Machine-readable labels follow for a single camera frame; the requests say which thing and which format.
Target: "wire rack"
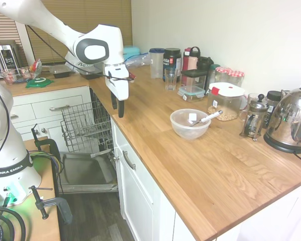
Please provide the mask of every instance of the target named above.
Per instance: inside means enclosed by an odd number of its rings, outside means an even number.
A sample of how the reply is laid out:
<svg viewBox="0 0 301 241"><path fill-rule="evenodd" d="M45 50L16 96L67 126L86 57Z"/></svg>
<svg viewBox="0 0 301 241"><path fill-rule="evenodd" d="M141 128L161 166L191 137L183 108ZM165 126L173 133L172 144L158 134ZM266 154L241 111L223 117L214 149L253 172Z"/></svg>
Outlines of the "wire rack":
<svg viewBox="0 0 301 241"><path fill-rule="evenodd" d="M112 160L113 140L110 116L100 100L62 110L61 128L69 152L107 151Z"/></svg>

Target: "window blind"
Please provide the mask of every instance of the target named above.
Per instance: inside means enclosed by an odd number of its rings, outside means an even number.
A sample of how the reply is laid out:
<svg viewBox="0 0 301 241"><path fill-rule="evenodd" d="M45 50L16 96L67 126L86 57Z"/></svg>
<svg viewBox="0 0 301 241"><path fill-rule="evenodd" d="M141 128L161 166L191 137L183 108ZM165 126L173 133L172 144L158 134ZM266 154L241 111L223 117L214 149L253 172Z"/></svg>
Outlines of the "window blind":
<svg viewBox="0 0 301 241"><path fill-rule="evenodd" d="M131 2L130 0L43 0L45 7L72 29L88 33L98 24L118 26L124 45L132 45ZM68 49L44 31L34 30L58 53L66 56ZM64 62L28 27L29 39L35 58L43 63Z"/></svg>
<svg viewBox="0 0 301 241"><path fill-rule="evenodd" d="M15 40L16 44L18 45L18 51L22 60L22 65L27 66L27 59L20 41L15 21L0 14L0 41L2 40Z"/></svg>

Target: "stainless steel kettle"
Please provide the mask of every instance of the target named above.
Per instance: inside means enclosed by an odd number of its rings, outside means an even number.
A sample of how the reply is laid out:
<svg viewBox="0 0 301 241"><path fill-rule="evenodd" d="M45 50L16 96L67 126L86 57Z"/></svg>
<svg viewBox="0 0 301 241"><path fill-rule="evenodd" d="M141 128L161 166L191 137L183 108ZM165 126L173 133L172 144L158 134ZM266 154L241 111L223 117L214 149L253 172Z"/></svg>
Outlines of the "stainless steel kettle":
<svg viewBox="0 0 301 241"><path fill-rule="evenodd" d="M301 153L301 88L290 91L276 106L264 140L288 153Z"/></svg>

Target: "drawer handle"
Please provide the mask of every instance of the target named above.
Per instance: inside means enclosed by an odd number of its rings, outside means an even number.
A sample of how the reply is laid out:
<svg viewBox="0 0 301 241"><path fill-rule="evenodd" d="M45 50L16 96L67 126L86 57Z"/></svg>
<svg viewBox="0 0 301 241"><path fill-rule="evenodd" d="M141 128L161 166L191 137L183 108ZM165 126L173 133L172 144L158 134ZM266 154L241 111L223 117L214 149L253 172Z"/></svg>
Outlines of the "drawer handle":
<svg viewBox="0 0 301 241"><path fill-rule="evenodd" d="M133 170L136 169L136 164L133 164L130 159L128 158L128 152L126 151L122 151L122 154L124 155L125 161L127 162L127 164L129 165L130 168L132 168Z"/></svg>
<svg viewBox="0 0 301 241"><path fill-rule="evenodd" d="M69 107L70 107L70 105L65 105L65 106L62 106L62 107L56 107L56 108L51 107L49 110L50 110L50 111L57 111L57 110L67 109L67 108L69 108Z"/></svg>

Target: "franka emika robot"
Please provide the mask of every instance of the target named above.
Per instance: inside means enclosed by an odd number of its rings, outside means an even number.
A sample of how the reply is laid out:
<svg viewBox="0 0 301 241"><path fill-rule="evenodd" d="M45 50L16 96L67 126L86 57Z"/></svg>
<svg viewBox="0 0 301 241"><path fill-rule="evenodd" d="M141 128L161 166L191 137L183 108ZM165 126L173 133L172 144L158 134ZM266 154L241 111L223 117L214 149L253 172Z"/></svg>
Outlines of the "franka emika robot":
<svg viewBox="0 0 301 241"><path fill-rule="evenodd" d="M40 0L0 0L0 13L50 34L85 64L103 62L113 106L116 106L117 98L119 117L123 116L123 101L128 99L129 72L124 64L118 27L98 25L87 34L79 33L52 15ZM19 204L31 193L30 186L39 187L41 183L41 176L33 167L22 137L11 123L12 106L12 95L0 85L0 206L7 188L15 197L14 204Z"/></svg>

